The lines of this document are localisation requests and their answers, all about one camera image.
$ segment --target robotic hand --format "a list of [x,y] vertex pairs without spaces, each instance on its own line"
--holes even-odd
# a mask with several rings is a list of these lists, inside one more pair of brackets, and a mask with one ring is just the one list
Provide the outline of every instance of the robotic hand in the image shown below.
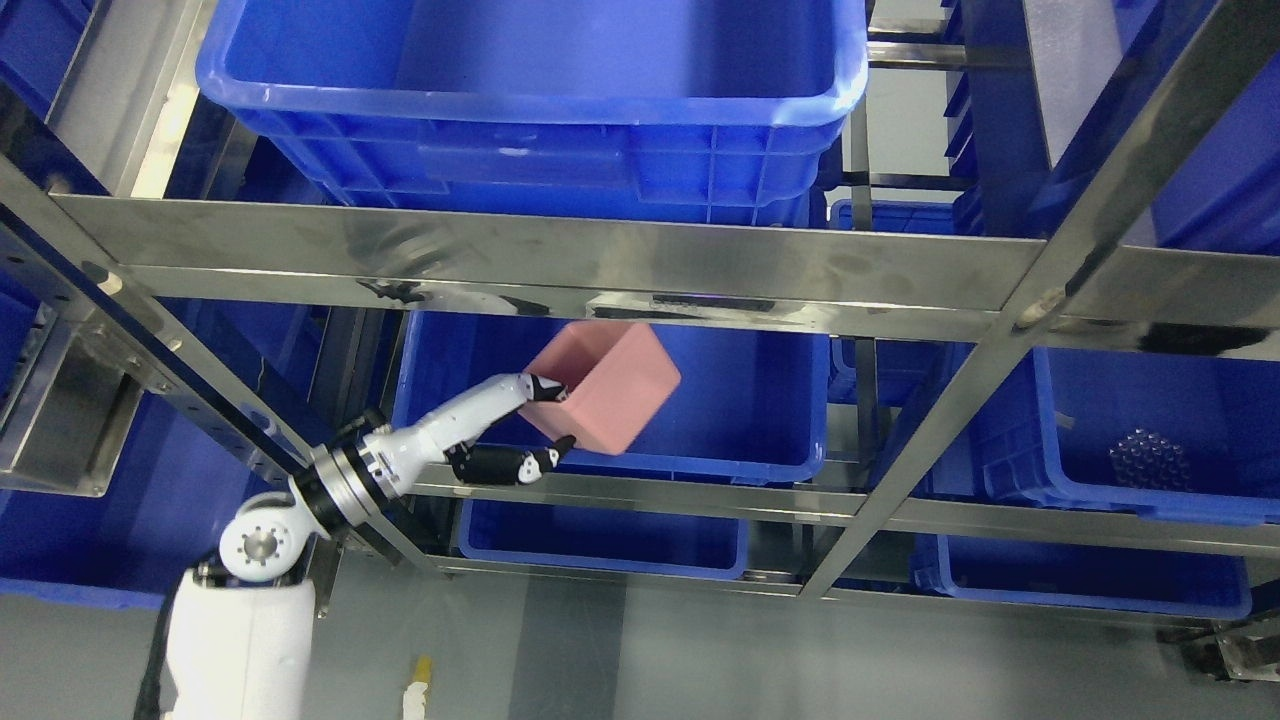
[[[573,447],[572,436],[538,451],[476,441],[524,404],[564,396],[563,386],[545,378],[495,375],[411,427],[383,425],[335,443],[291,478],[288,492],[250,498],[223,530],[223,568],[204,564],[187,571],[173,598],[166,653],[178,701],[168,717],[297,719],[311,657],[311,582],[218,587],[216,578],[229,573],[246,583],[278,580],[297,564],[312,533],[332,538],[360,525],[408,492],[428,464],[449,462],[465,483],[538,480]],[[157,712],[157,700],[159,670],[148,667],[140,707]]]

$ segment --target stainless steel shelf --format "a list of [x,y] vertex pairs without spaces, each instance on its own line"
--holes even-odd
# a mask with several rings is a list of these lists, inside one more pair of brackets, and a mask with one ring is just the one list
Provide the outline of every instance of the stainless steel shelf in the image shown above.
[[[465,486],[436,465],[413,484],[413,495],[460,500],[576,505],[847,528],[869,495],[808,487],[756,488],[671,480],[553,474],[534,486]],[[1068,542],[1207,555],[1280,559],[1280,525],[1155,523],[1121,512],[1010,507],[909,497],[884,530]]]
[[[187,82],[186,63],[207,17],[209,4],[197,5],[200,13],[165,20],[172,37],[163,45],[163,67],[146,76],[152,86]],[[0,233],[0,240],[13,269],[47,286],[42,300],[64,296],[84,309],[83,318],[95,313],[104,318],[115,347],[131,348],[137,360],[125,372],[143,387],[166,393],[246,464],[275,478],[303,462],[302,428],[314,410],[264,401],[260,387],[230,373],[156,297],[508,314],[536,309],[559,318],[613,315],[621,309],[628,316],[662,323],[978,343],[906,450],[868,493],[803,484],[763,489],[577,475],[553,475],[531,488],[462,487],[438,468],[415,486],[416,493],[439,497],[831,528],[837,539],[815,559],[803,585],[433,556],[387,519],[372,519],[372,529],[396,551],[433,571],[524,571],[984,612],[997,606],[845,591],[833,584],[882,530],[1280,557],[1277,525],[1156,524],[1120,514],[910,497],[920,477],[1034,345],[1149,351],[1143,341],[1155,324],[1193,331],[1224,327],[1247,331],[1242,337],[1251,338],[1224,355],[1280,360],[1275,332],[1280,329],[1280,259],[1120,245],[1216,118],[1280,49],[1274,32],[1280,26],[1280,5],[1275,3],[1190,0],[1170,3],[1170,13],[1187,18],[1199,13],[1208,19],[1164,23],[1151,42],[1152,58],[1146,58],[1152,61],[1129,67],[1140,72],[1112,77],[1107,91],[1128,101],[1116,104],[1119,109],[1100,109],[1093,120],[1098,127],[1115,126],[1116,132],[1085,138],[1083,149],[1066,147],[1066,164],[1089,182],[1047,242],[124,197],[155,195],[154,188],[168,178],[166,168],[173,167],[172,142],[155,135],[154,91],[143,94],[148,100],[134,113],[142,118],[134,120],[138,133],[123,145],[109,145],[100,159],[105,168],[100,173],[122,197],[97,196],[100,183],[78,182],[88,173],[49,128],[29,113],[22,115],[12,97],[0,96],[6,127],[23,128],[10,140],[37,137],[45,154],[36,163],[32,143],[4,145],[0,220],[12,232]],[[882,67],[931,69],[975,63],[1016,68],[1029,61],[937,45],[937,29],[922,24],[883,28],[881,37],[918,44],[873,45],[873,59]],[[102,53],[120,49],[119,44],[99,47]],[[1161,67],[1156,60],[1169,60],[1165,64],[1171,63],[1171,69],[1151,78],[1144,73]],[[74,74],[90,76],[88,67]],[[70,108],[76,99],[68,95],[60,105]],[[83,119],[83,114],[63,118],[68,123]],[[243,150],[243,133],[237,137]],[[156,161],[147,163],[152,155]],[[246,156],[243,151],[234,155]],[[513,254],[520,263],[509,261]],[[874,416],[863,420],[864,429],[870,428]],[[1110,611],[1052,612],[1155,621]]]

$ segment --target pink container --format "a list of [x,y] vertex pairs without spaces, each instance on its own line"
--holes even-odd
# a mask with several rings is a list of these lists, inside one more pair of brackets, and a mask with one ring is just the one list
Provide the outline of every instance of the pink container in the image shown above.
[[570,323],[525,368],[564,383],[564,402],[530,402],[520,414],[552,439],[622,455],[680,384],[680,370],[644,323]]

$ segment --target black cable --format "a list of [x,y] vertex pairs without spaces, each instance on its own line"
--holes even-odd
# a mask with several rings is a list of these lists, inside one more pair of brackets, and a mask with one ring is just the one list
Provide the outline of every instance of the black cable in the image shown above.
[[160,720],[160,678],[164,671],[165,650],[169,644],[169,618],[173,615],[173,601],[178,596],[178,588],[188,570],[183,570],[182,577],[165,592],[164,602],[160,603],[160,615],[156,616],[156,626],[151,633],[147,669],[142,673],[138,698],[133,703],[133,720]]

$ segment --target yellow marker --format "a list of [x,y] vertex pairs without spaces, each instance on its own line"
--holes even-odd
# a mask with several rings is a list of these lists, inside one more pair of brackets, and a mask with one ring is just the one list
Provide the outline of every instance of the yellow marker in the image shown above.
[[417,665],[413,666],[413,678],[404,688],[404,697],[401,701],[403,720],[425,720],[426,701],[431,693],[431,659],[420,655]]
[[413,667],[413,679],[411,683],[426,683],[431,687],[431,657],[426,655],[417,656],[417,665]]

